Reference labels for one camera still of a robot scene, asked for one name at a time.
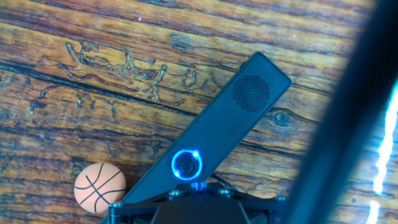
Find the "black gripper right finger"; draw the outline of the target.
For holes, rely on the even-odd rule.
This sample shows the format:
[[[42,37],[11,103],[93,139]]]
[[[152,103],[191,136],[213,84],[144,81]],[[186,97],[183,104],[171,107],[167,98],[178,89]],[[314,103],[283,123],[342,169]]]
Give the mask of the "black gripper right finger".
[[[207,184],[203,193],[210,223],[280,223],[287,205],[285,196],[259,198],[216,182]]]

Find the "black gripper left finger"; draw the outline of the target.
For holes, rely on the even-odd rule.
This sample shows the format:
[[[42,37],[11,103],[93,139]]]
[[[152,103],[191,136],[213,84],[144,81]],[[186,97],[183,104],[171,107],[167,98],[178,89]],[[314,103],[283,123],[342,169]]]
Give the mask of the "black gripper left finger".
[[[166,191],[142,202],[127,203],[123,199],[120,202],[111,203],[108,207],[107,224],[133,223],[134,218],[140,215],[154,215],[164,203],[186,196],[195,189],[194,183],[178,184],[173,190]]]

